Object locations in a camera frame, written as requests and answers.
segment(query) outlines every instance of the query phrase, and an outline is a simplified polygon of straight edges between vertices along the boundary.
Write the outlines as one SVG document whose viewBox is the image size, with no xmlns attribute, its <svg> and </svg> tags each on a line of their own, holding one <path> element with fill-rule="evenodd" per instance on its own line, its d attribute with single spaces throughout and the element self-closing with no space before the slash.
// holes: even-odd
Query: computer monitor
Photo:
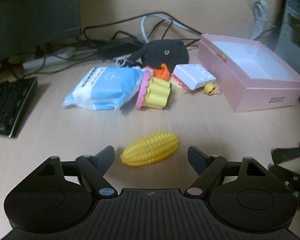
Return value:
<svg viewBox="0 0 300 240">
<path fill-rule="evenodd" d="M 77 35 L 78 0 L 0 0 L 0 61 Z"/>
</svg>

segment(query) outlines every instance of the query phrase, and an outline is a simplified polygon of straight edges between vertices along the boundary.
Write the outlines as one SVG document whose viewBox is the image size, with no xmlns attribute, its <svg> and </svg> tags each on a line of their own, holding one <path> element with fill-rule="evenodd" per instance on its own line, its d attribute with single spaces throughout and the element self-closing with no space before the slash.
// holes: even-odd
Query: pink box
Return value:
<svg viewBox="0 0 300 240">
<path fill-rule="evenodd" d="M 236 113 L 294 105 L 300 76 L 259 41 L 203 34 L 198 59 Z"/>
</svg>

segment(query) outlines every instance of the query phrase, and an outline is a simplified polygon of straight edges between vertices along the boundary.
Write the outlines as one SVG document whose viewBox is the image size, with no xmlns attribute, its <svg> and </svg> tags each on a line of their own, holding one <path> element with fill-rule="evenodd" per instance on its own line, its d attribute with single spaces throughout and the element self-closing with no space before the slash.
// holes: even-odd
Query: yellow toy corn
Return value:
<svg viewBox="0 0 300 240">
<path fill-rule="evenodd" d="M 129 166 L 144 166 L 161 161 L 175 152 L 179 139 L 172 132 L 158 132 L 131 143 L 120 155 Z"/>
</svg>

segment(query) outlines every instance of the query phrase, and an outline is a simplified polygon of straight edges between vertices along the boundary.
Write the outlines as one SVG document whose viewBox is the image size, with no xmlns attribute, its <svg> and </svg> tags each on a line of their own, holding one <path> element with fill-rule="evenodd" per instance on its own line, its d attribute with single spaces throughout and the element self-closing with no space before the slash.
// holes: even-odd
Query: keyboard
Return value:
<svg viewBox="0 0 300 240">
<path fill-rule="evenodd" d="M 38 78 L 0 83 L 0 134 L 13 137 L 27 104 L 34 95 Z"/>
</svg>

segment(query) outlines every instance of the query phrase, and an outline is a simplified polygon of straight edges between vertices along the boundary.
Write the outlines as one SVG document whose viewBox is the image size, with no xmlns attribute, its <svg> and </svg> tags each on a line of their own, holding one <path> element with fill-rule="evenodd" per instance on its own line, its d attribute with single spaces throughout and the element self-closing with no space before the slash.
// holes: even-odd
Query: wall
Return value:
<svg viewBox="0 0 300 240">
<path fill-rule="evenodd" d="M 204 33 L 250 38 L 253 30 L 251 5 L 254 0 L 80 0 L 82 27 L 108 23 L 151 11 L 166 11 L 185 24 Z M 274 23 L 281 0 L 266 0 L 269 16 L 266 28 Z M 157 19 L 148 19 L 146 29 L 151 30 Z M 116 30 L 125 30 L 141 36 L 140 20 L 97 31 L 89 31 L 94 38 L 110 38 Z M 162 26 L 156 33 L 160 37 Z M 167 37 L 176 36 L 178 28 Z"/>
</svg>

